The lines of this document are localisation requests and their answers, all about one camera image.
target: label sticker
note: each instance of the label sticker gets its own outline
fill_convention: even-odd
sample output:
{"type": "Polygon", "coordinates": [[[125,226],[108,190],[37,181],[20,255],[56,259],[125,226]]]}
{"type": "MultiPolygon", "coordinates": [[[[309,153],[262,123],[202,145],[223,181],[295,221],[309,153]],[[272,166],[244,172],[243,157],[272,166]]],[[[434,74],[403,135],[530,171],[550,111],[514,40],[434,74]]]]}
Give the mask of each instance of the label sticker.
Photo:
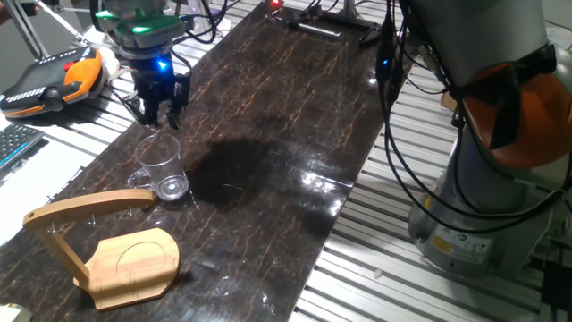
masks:
{"type": "Polygon", "coordinates": [[[492,239],[459,233],[441,225],[431,239],[431,244],[451,257],[469,263],[481,264],[489,252],[492,239]]]}

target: wooden hook arm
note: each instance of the wooden hook arm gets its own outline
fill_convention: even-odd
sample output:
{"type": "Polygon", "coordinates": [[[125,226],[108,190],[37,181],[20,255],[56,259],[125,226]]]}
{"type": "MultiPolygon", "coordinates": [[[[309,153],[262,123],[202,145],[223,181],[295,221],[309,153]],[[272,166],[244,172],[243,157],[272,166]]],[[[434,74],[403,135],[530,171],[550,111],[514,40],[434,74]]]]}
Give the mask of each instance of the wooden hook arm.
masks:
{"type": "Polygon", "coordinates": [[[54,223],[65,224],[86,220],[91,216],[112,214],[117,211],[139,208],[153,203],[153,193],[144,189],[106,191],[56,201],[31,211],[24,217],[24,228],[32,231],[54,223]]]}

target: mug handle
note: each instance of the mug handle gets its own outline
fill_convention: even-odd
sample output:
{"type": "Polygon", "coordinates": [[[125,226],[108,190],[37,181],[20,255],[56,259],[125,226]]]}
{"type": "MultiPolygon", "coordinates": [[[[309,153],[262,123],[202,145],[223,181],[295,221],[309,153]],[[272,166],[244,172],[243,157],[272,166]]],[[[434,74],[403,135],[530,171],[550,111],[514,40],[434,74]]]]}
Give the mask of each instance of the mug handle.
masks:
{"type": "Polygon", "coordinates": [[[148,190],[154,191],[155,186],[153,186],[153,184],[151,184],[151,183],[141,184],[141,185],[137,185],[135,183],[135,182],[137,182],[137,181],[139,181],[145,177],[151,178],[151,174],[149,174],[149,172],[145,169],[139,169],[136,172],[134,172],[129,177],[129,179],[127,179],[127,184],[132,189],[148,189],[148,190]]]}

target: metal rod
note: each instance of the metal rod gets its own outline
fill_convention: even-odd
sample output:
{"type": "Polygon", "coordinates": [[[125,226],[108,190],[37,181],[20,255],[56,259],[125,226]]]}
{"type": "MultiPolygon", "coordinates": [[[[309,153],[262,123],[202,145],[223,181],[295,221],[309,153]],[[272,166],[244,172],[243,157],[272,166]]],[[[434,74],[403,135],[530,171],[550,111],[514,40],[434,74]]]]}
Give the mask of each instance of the metal rod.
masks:
{"type": "Polygon", "coordinates": [[[88,44],[88,41],[86,39],[84,39],[83,36],[81,36],[81,34],[75,29],[73,28],[73,26],[67,22],[66,20],[64,20],[62,17],[60,17],[57,13],[55,13],[49,6],[47,6],[47,4],[44,4],[43,2],[39,1],[38,2],[39,6],[42,7],[42,9],[47,12],[49,15],[52,16],[52,18],[54,18],[56,21],[58,21],[64,28],[66,28],[78,41],[81,41],[83,43],[88,44]]]}
{"type": "MultiPolygon", "coordinates": [[[[280,18],[280,17],[274,17],[274,18],[277,21],[282,21],[282,18],[280,18]]],[[[341,36],[341,32],[329,31],[329,30],[325,30],[322,28],[309,26],[309,25],[306,25],[304,23],[298,23],[298,28],[300,28],[301,30],[304,30],[304,31],[314,32],[316,34],[331,37],[331,38],[339,38],[341,36]]]]}
{"type": "Polygon", "coordinates": [[[46,48],[39,39],[20,2],[4,0],[4,5],[34,58],[42,60],[49,57],[46,48]]]}

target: dark marble table surface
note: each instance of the dark marble table surface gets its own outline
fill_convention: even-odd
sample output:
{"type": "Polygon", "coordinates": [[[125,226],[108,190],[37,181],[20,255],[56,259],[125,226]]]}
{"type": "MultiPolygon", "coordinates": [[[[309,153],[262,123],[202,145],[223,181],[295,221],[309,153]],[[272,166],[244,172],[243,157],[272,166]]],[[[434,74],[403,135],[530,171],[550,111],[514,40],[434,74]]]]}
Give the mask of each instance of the dark marble table surface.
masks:
{"type": "MultiPolygon", "coordinates": [[[[374,48],[363,31],[341,39],[267,23],[258,6],[195,67],[192,98],[174,132],[194,199],[57,227],[81,259],[97,242],[161,227],[177,241],[170,291],[106,312],[31,233],[0,249],[0,303],[35,321],[286,321],[382,126],[374,48]]],[[[126,188],[131,126],[59,195],[126,188]]]]}

